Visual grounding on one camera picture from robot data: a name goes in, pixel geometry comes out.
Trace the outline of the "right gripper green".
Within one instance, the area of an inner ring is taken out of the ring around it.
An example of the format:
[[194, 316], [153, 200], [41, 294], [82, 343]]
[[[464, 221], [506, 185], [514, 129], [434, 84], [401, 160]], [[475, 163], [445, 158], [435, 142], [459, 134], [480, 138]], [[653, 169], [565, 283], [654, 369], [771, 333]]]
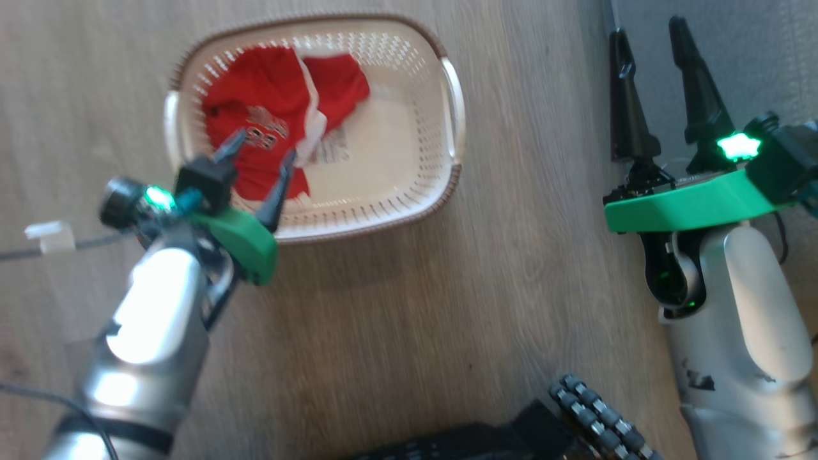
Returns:
[[685, 18], [669, 20], [672, 55], [683, 76], [687, 125], [684, 141], [697, 151], [688, 174], [705, 174], [677, 181], [652, 163], [661, 153], [651, 134], [635, 82], [636, 61], [622, 28], [610, 34], [611, 160], [635, 161], [623, 185], [604, 198], [610, 232], [672, 233], [756, 219], [792, 206], [798, 175], [780, 166], [751, 161], [732, 169], [718, 145], [736, 132], [706, 61]]

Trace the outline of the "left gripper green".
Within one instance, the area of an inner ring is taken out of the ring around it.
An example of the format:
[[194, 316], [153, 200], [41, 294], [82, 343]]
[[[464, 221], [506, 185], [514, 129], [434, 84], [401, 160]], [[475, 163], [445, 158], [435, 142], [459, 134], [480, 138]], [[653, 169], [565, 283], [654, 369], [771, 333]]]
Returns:
[[246, 137], [247, 130], [238, 128], [212, 157], [199, 155], [181, 166], [173, 195], [176, 203], [186, 210], [186, 221], [204, 230], [204, 238], [211, 241], [212, 247], [227, 251], [243, 269], [249, 283], [267, 286], [277, 268], [278, 245], [274, 233], [286, 204], [297, 151], [291, 149], [281, 160], [278, 179], [254, 217], [230, 206], [238, 177], [236, 158]]

